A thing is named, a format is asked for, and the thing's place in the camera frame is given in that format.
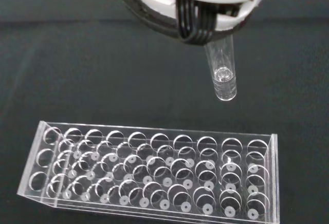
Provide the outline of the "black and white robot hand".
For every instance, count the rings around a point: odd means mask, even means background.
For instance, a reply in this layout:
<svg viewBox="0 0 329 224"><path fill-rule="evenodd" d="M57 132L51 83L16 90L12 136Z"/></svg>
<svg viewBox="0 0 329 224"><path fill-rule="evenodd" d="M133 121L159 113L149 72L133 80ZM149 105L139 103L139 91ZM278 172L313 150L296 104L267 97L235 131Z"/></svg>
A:
<svg viewBox="0 0 329 224"><path fill-rule="evenodd" d="M204 46L240 30L262 0L122 0L144 25L188 45Z"/></svg>

